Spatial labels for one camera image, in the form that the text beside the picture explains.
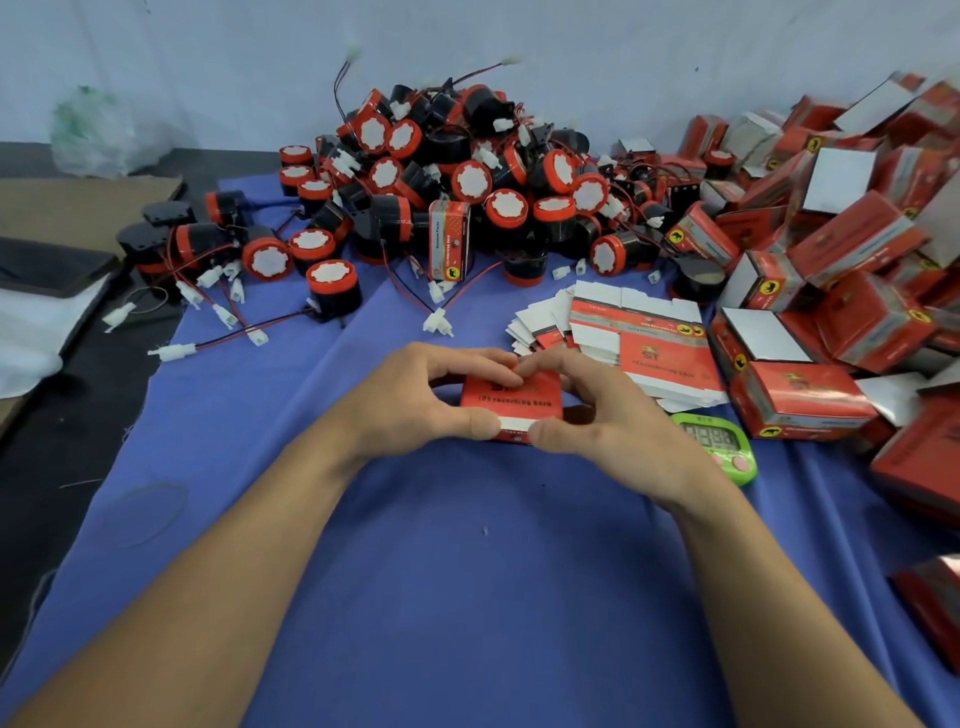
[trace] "white connector plug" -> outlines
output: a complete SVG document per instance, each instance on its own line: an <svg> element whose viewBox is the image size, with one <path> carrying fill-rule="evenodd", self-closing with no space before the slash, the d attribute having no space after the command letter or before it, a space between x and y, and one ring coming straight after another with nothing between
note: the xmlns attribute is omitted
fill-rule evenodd
<svg viewBox="0 0 960 728"><path fill-rule="evenodd" d="M152 352L147 352L148 355L156 354L159 356L160 361L177 361L177 359L183 359L192 353L197 353L196 344L168 344L165 347L154 349Z"/></svg>
<svg viewBox="0 0 960 728"><path fill-rule="evenodd" d="M215 285L223 274L224 269L219 265L215 265L210 270L204 271L197 276L197 285L201 288L209 288L211 285Z"/></svg>
<svg viewBox="0 0 960 728"><path fill-rule="evenodd" d="M442 336L453 338L453 326L445 318L445 311L438 308L436 311L426 317L423 322L423 330L428 333L439 333Z"/></svg>
<svg viewBox="0 0 960 728"><path fill-rule="evenodd" d="M217 314L217 318L224 322L224 326L227 328L233 328L239 323L237 322L237 317L223 308L219 303L213 305L213 312Z"/></svg>
<svg viewBox="0 0 960 728"><path fill-rule="evenodd" d="M243 289L243 283L240 282L240 279L235 279L230 284L230 300L237 303L247 302L247 292Z"/></svg>
<svg viewBox="0 0 960 728"><path fill-rule="evenodd" d="M204 302L204 297L197 293L196 288L194 288L185 280L178 280L177 289L180 291L180 294L183 296L185 301L187 301L198 311L200 310L200 304Z"/></svg>
<svg viewBox="0 0 960 728"><path fill-rule="evenodd" d="M104 316L101 321L107 325L107 331L105 331L105 333L110 333L123 324L127 320L127 317L130 316L130 312L135 308L136 303L124 303L119 308L114 308L109 314Z"/></svg>

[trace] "red cardboard box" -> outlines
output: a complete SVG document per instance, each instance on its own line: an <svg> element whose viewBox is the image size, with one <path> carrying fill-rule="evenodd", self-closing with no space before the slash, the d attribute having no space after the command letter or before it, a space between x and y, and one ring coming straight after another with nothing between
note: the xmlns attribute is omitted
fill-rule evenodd
<svg viewBox="0 0 960 728"><path fill-rule="evenodd" d="M835 104L805 96L783 122L783 130L786 132L794 127L807 127L815 132L825 132L833 128L834 119L849 107L849 104Z"/></svg>
<svg viewBox="0 0 960 728"><path fill-rule="evenodd" d="M880 158L870 188L876 190L911 220L943 186L947 156L920 147L898 147Z"/></svg>
<svg viewBox="0 0 960 728"><path fill-rule="evenodd" d="M717 215L713 222L740 250L749 251L786 222L786 205L725 212Z"/></svg>
<svg viewBox="0 0 960 728"><path fill-rule="evenodd" d="M947 271L919 253L908 253L886 272L883 279L893 283L903 293L921 299L941 280Z"/></svg>
<svg viewBox="0 0 960 728"><path fill-rule="evenodd" d="M829 290L854 270L873 272L916 250L928 235L879 192L868 192L787 255L807 282Z"/></svg>
<svg viewBox="0 0 960 728"><path fill-rule="evenodd" d="M699 159L707 152L712 152L720 146L723 135L727 133L727 126L727 122L716 114L694 116L686 127L684 141L677 156Z"/></svg>
<svg viewBox="0 0 960 728"><path fill-rule="evenodd" d="M870 469L878 489L903 505L960 528L960 392L924 398L923 411L880 451Z"/></svg>
<svg viewBox="0 0 960 728"><path fill-rule="evenodd" d="M780 319L786 330L793 336L794 341L800 344L814 364L833 364L843 369L847 374L856 374L858 371L856 367L830 356L812 313L809 311L781 311L777 314L777 318Z"/></svg>
<svg viewBox="0 0 960 728"><path fill-rule="evenodd" d="M785 254L747 251L733 269L718 305L783 311L803 285L804 279Z"/></svg>
<svg viewBox="0 0 960 728"><path fill-rule="evenodd" d="M730 398L754 437L839 440L876 417L852 377L827 364L749 364Z"/></svg>
<svg viewBox="0 0 960 728"><path fill-rule="evenodd" d="M817 306L814 318L831 356L877 375L937 332L915 299L862 271L841 280Z"/></svg>
<svg viewBox="0 0 960 728"><path fill-rule="evenodd" d="M740 249L717 227L704 211L703 203L694 203L686 215L664 238L677 253L695 253L730 271L740 257Z"/></svg>
<svg viewBox="0 0 960 728"><path fill-rule="evenodd" d="M793 191L794 185L804 175L806 168L812 161L812 154L800 152L754 184L747 187L741 184L740 186L746 191L740 198L737 207L739 209L756 209L758 207L785 205L790 199L790 193Z"/></svg>
<svg viewBox="0 0 960 728"><path fill-rule="evenodd" d="M537 372L516 389L468 376L460 396L461 407L484 407L500 418L500 434L494 440L529 445L527 432L537 420L564 416L560 375Z"/></svg>

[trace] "digital timer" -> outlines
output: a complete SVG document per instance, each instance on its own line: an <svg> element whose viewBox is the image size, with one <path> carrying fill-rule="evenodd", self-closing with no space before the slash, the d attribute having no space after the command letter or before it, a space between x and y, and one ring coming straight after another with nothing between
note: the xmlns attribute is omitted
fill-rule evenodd
<svg viewBox="0 0 960 728"><path fill-rule="evenodd" d="M756 477L756 459L743 430L729 420L678 412L671 416L710 453L727 477L741 488Z"/></svg>

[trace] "wire connector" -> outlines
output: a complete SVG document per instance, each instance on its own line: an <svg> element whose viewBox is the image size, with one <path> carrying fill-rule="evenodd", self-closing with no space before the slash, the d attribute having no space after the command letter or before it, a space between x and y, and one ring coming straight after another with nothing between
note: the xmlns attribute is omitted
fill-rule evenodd
<svg viewBox="0 0 960 728"><path fill-rule="evenodd" d="M180 294L183 296L185 301L187 301L198 311L200 310L200 304L204 302L204 297L197 292L196 288L194 288L185 280L178 280L177 289L180 291Z"/></svg>
<svg viewBox="0 0 960 728"><path fill-rule="evenodd" d="M249 328L247 329L247 338L255 343L256 346L262 347L270 338L266 333L261 331L259 328Z"/></svg>
<svg viewBox="0 0 960 728"><path fill-rule="evenodd" d="M135 308L136 303L124 303L119 308L114 308L109 314L104 316L101 321L107 325L107 331L105 331L105 333L110 333L123 324L127 320L127 317L130 316L130 312Z"/></svg>
<svg viewBox="0 0 960 728"><path fill-rule="evenodd" d="M238 323L237 317L223 308L219 303L213 305L213 312L217 314L217 318L224 322L224 326L227 328L233 328Z"/></svg>
<svg viewBox="0 0 960 728"><path fill-rule="evenodd" d="M445 293L435 280L428 281L426 284L426 287L427 287L427 290L430 291L430 299L433 301L433 303L444 302Z"/></svg>
<svg viewBox="0 0 960 728"><path fill-rule="evenodd" d="M224 266L224 275L227 277L227 280L229 280L231 283L233 283L233 279L239 276L242 271L243 271L243 261L240 260L239 258L236 260L232 260L231 262L229 262L227 265Z"/></svg>
<svg viewBox="0 0 960 728"><path fill-rule="evenodd" d="M183 359L192 353L197 353L196 344L168 344L165 347L154 349L152 352L147 352L148 355L156 354L159 356L160 361L177 361L177 359Z"/></svg>
<svg viewBox="0 0 960 728"><path fill-rule="evenodd" d="M247 292L243 289L243 283L236 279L230 284L230 300L237 303L247 302Z"/></svg>
<svg viewBox="0 0 960 728"><path fill-rule="evenodd" d="M204 271L197 276L197 285L199 285L201 288L209 288L211 285L215 285L216 282L223 276L223 274L223 267L215 265L210 270Z"/></svg>
<svg viewBox="0 0 960 728"><path fill-rule="evenodd" d="M423 330L428 333L438 332L440 335L449 336L452 339L453 326L451 326L450 322L445 318L445 313L442 308L438 308L427 316L426 321L423 322Z"/></svg>

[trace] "blue tablecloth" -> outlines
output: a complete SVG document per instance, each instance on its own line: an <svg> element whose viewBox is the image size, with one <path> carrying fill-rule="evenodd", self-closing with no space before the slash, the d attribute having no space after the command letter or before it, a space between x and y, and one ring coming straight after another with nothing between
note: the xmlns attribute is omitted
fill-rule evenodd
<svg viewBox="0 0 960 728"><path fill-rule="evenodd" d="M280 197L272 177L222 187ZM258 213L274 225L285 216ZM385 354L418 340L507 348L514 311L573 281L518 289L491 273L449 309L450 340L422 332L423 312L382 282L382 268L359 267L366 302L345 330L297 319L270 328L260 349L241 338L160 367L0 692L0 720ZM617 283L662 295L663 283L651 291L642 274ZM251 283L244 311L256 321L304 296L301 278ZM175 341L225 331L208 308L189 310ZM735 418L729 407L714 411ZM956 678L884 579L960 550L956 536L889 507L837 446L754 448L759 477L747 493L786 552L921 719L957 725ZM670 518L577 458L460 441L360 473L320 539L244 722L732 723Z"/></svg>

